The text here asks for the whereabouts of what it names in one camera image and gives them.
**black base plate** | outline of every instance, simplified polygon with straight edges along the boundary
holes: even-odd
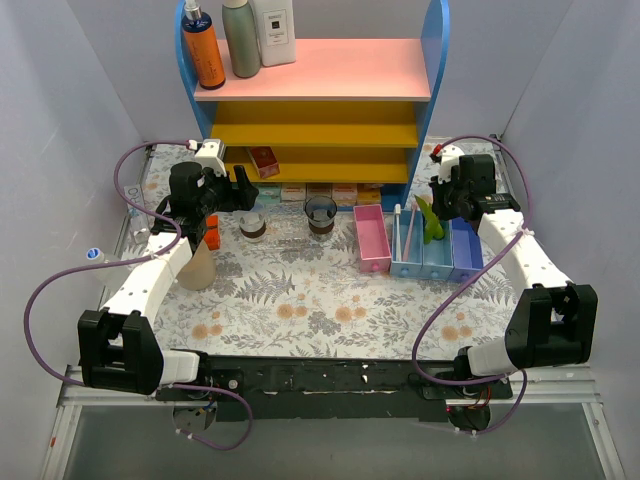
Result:
[[[450,378],[453,363],[420,362],[431,375]],[[256,419],[417,418],[447,420],[446,400],[465,398],[458,387],[436,385],[415,373],[410,361],[346,360],[209,355],[201,363],[200,385],[213,384],[244,397]],[[513,396],[510,384],[491,384],[491,396]],[[189,393],[163,388],[159,401],[190,400]],[[217,421],[242,421],[246,412],[220,396]]]

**white bottle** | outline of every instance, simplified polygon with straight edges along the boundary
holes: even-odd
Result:
[[[265,67],[296,61],[292,0],[253,0],[260,56]]]
[[[120,261],[120,259],[115,255],[104,253],[99,248],[90,248],[87,252],[87,260],[90,264],[112,263]],[[125,266],[100,268],[99,270],[91,270],[91,272],[112,293],[118,291],[118,289],[122,286],[122,284],[129,276],[129,269]]]

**glass cup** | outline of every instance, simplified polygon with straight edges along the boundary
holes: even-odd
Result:
[[[267,211],[261,203],[247,211],[233,212],[233,218],[238,222],[240,233],[247,242],[258,243],[264,238],[267,231]]]
[[[329,197],[317,196],[310,198],[304,206],[304,212],[309,219],[311,232],[321,236],[331,233],[337,211],[336,202]]]

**gray bottle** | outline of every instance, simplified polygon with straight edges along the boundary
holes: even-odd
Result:
[[[233,73],[240,78],[253,77],[261,62],[253,9],[248,0],[224,0],[222,24]]]

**blue container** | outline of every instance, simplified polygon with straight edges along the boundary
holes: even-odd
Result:
[[[467,222],[461,218],[454,218],[451,220],[451,243],[453,272],[449,276],[449,281],[462,283],[484,266],[480,237]]]
[[[444,230],[442,240],[431,240],[422,249],[420,277],[430,280],[448,280],[453,271],[453,248],[450,222],[440,222]]]
[[[404,251],[404,244],[407,241],[409,223],[411,222],[411,210],[400,212],[400,244]],[[422,238],[424,235],[422,214],[417,211],[413,221],[411,233],[411,246],[409,248],[409,259],[406,262],[396,261],[396,218],[393,217],[393,234],[391,235],[391,275],[403,278],[419,278],[422,269]]]

